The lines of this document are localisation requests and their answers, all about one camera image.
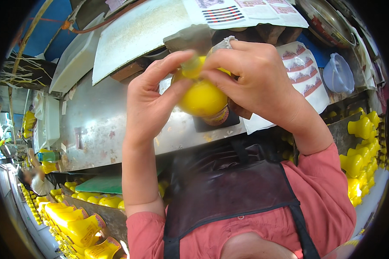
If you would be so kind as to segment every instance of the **woman's left hand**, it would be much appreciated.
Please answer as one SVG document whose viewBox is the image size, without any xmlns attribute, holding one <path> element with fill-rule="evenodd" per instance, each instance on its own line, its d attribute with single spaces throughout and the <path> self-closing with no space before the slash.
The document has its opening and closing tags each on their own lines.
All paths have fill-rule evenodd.
<svg viewBox="0 0 389 259">
<path fill-rule="evenodd" d="M 162 95 L 158 84 L 182 62 L 193 56 L 193 51 L 177 51 L 156 60 L 144 73 L 133 79 L 127 92 L 126 141 L 133 146 L 152 142 L 167 123 L 171 111 L 192 85 L 190 80 L 173 83 Z"/>
</svg>

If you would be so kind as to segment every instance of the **orange hose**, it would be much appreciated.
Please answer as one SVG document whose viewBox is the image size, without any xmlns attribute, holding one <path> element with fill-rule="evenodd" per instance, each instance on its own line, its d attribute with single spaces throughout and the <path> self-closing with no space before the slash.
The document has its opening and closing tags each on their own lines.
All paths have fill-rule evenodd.
<svg viewBox="0 0 389 259">
<path fill-rule="evenodd" d="M 123 15 L 124 13 L 126 13 L 127 11 L 131 10 L 132 8 L 136 7 L 137 5 L 139 5 L 140 3 L 142 2 L 145 2 L 145 0 L 138 0 L 132 4 L 129 4 L 127 5 L 126 7 L 124 7 L 123 10 L 119 11 L 118 13 L 116 13 L 114 16 L 111 16 L 108 20 L 106 21 L 103 21 L 102 23 L 98 24 L 98 25 L 95 25 L 94 27 L 91 27 L 91 28 L 88 28 L 86 30 L 77 30 L 75 28 L 73 28 L 71 31 L 73 33 L 77 33 L 77 34 L 81 34 L 81 33 L 87 33 L 87 32 L 91 32 L 97 28 L 100 28 L 101 26 L 104 26 L 105 24 L 115 20 L 116 18 L 120 17 L 121 15 Z"/>
</svg>

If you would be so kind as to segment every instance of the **apron strap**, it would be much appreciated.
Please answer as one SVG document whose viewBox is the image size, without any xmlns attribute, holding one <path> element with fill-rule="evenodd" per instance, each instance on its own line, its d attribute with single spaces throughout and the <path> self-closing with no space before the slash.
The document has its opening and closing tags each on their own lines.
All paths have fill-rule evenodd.
<svg viewBox="0 0 389 259">
<path fill-rule="evenodd" d="M 310 237 L 310 234 L 307 232 L 307 228 L 305 226 L 304 215 L 302 214 L 300 205 L 290 205 L 290 211 L 292 214 L 292 218 L 295 222 L 295 226 L 297 228 L 298 238 L 300 240 L 302 254 L 304 259 L 307 258 L 315 258 L 319 259 L 320 255 L 316 249 L 316 246 L 313 243 L 313 240 Z"/>
<path fill-rule="evenodd" d="M 178 238 L 164 240 L 164 259 L 179 259 L 180 258 L 180 240 Z"/>
<path fill-rule="evenodd" d="M 241 164 L 247 164 L 249 162 L 249 156 L 248 152 L 246 151 L 245 147 L 242 145 L 240 140 L 231 141 L 231 145 L 233 147 L 233 150 L 236 152 L 236 154 L 239 157 L 239 162 Z"/>
</svg>

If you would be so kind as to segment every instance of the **white paper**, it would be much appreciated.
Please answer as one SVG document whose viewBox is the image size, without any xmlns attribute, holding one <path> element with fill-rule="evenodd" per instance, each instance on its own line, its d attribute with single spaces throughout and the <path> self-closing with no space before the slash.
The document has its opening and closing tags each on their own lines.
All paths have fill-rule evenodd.
<svg viewBox="0 0 389 259">
<path fill-rule="evenodd" d="M 321 80 L 316 59 L 311 51 L 298 41 L 279 46 L 277 51 L 282 58 L 293 87 L 306 98 L 318 114 L 322 113 L 330 100 Z M 272 122 L 256 114 L 252 114 L 250 120 L 242 119 L 248 135 L 275 126 Z"/>
<path fill-rule="evenodd" d="M 307 28 L 308 23 L 286 0 L 183 0 L 193 24 L 214 29 L 270 23 Z"/>
<path fill-rule="evenodd" d="M 63 101 L 63 103 L 62 103 L 62 115 L 66 114 L 66 103 L 67 103 L 67 101 Z"/>
</svg>

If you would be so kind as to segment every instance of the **stainless steel table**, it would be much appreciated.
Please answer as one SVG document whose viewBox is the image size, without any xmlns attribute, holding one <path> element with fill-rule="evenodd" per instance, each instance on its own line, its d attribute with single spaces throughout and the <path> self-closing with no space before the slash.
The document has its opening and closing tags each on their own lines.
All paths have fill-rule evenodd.
<svg viewBox="0 0 389 259">
<path fill-rule="evenodd" d="M 62 152 L 61 171 L 88 169 L 122 161 L 127 118 L 126 92 L 128 83 L 135 76 L 123 84 L 107 77 L 92 86 L 90 71 L 78 82 L 72 100 L 67 101 L 66 114 L 60 115 L 61 137 L 53 145 Z M 170 78 L 161 82 L 160 91 L 163 92 L 168 84 Z M 175 108 L 161 133 L 154 139 L 154 148 L 158 155 L 244 132 L 246 129 L 241 120 L 234 126 L 198 133 L 192 116 Z"/>
</svg>

